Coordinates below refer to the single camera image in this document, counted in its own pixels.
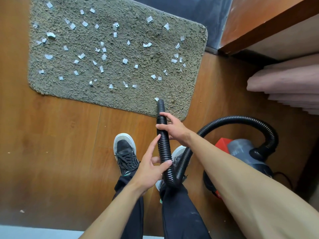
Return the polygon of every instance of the dark navy pants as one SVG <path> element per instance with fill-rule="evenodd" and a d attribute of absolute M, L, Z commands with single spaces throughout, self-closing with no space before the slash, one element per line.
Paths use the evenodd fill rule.
<path fill-rule="evenodd" d="M 121 176 L 115 186 L 114 198 L 134 176 L 135 171 Z M 179 189 L 162 186 L 162 217 L 165 239 L 208 239 L 208 230 L 182 185 Z M 125 226 L 121 239 L 142 239 L 143 237 L 144 202 L 143 197 L 136 202 Z"/>

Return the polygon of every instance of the finger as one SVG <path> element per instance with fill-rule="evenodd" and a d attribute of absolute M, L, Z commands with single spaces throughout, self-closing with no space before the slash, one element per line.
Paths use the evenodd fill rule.
<path fill-rule="evenodd" d="M 172 121 L 172 123 L 179 121 L 179 119 L 176 118 L 176 117 L 174 117 L 171 113 L 160 112 L 159 114 L 160 114 L 161 116 L 165 116 L 165 117 L 169 118 L 169 119 Z"/>
<path fill-rule="evenodd" d="M 173 161 L 172 160 L 167 160 L 164 163 L 162 163 L 161 165 L 159 165 L 159 170 L 162 173 L 164 173 L 165 170 L 167 170 L 171 165 L 172 165 Z"/>
<path fill-rule="evenodd" d="M 152 157 L 151 158 L 152 163 L 160 163 L 160 158 L 159 157 Z"/>
<path fill-rule="evenodd" d="M 158 140 L 160 139 L 160 134 L 158 134 L 154 139 L 153 141 L 150 143 L 150 145 L 148 146 L 148 149 L 145 153 L 145 155 L 147 155 L 146 157 L 147 158 L 150 158 L 152 157 L 152 154 L 153 154 L 153 151 L 154 151 L 154 148 L 158 142 Z"/>
<path fill-rule="evenodd" d="M 156 128 L 157 128 L 158 130 L 168 131 L 169 128 L 172 126 L 172 124 L 168 124 L 168 125 L 165 125 L 165 124 L 156 124 L 155 126 L 156 126 Z"/>

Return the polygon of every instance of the person's left hand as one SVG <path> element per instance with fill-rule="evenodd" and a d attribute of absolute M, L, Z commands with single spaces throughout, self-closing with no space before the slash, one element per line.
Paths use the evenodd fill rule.
<path fill-rule="evenodd" d="M 134 185 L 141 194 L 153 187 L 154 184 L 161 179 L 162 173 L 172 165 L 171 160 L 168 160 L 159 166 L 153 165 L 154 163 L 160 162 L 159 157 L 152 157 L 154 148 L 159 138 L 160 134 L 151 142 L 139 164 L 135 175 L 129 182 L 129 184 Z"/>

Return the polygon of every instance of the gray-green carpet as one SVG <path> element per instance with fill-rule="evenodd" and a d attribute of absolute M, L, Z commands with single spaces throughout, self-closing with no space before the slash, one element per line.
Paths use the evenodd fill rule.
<path fill-rule="evenodd" d="M 153 18 L 150 23 L 146 20 L 149 16 Z M 87 27 L 82 25 L 83 21 L 88 23 Z M 116 38 L 115 22 L 119 23 Z M 30 29 L 28 79 L 37 92 L 149 116 L 156 116 L 158 97 L 165 101 L 169 112 L 185 119 L 207 41 L 207 30 L 201 24 L 132 0 L 32 0 Z M 48 38 L 47 32 L 53 32 L 56 38 Z M 47 38 L 45 43 L 36 42 L 43 38 Z M 106 48 L 106 60 L 102 60 L 101 42 Z M 85 57 L 80 59 L 78 55 L 82 53 Z M 48 60 L 45 54 L 53 58 Z"/>

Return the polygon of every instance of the person's right hand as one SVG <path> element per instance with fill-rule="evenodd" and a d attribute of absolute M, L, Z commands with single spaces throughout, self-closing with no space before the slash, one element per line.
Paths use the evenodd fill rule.
<path fill-rule="evenodd" d="M 171 123 L 165 124 L 156 124 L 158 130 L 165 130 L 169 134 L 169 139 L 177 140 L 181 145 L 189 147 L 190 136 L 192 133 L 191 130 L 186 128 L 181 121 L 174 117 L 172 114 L 167 112 L 160 112 L 161 116 L 165 116 L 171 120 Z"/>

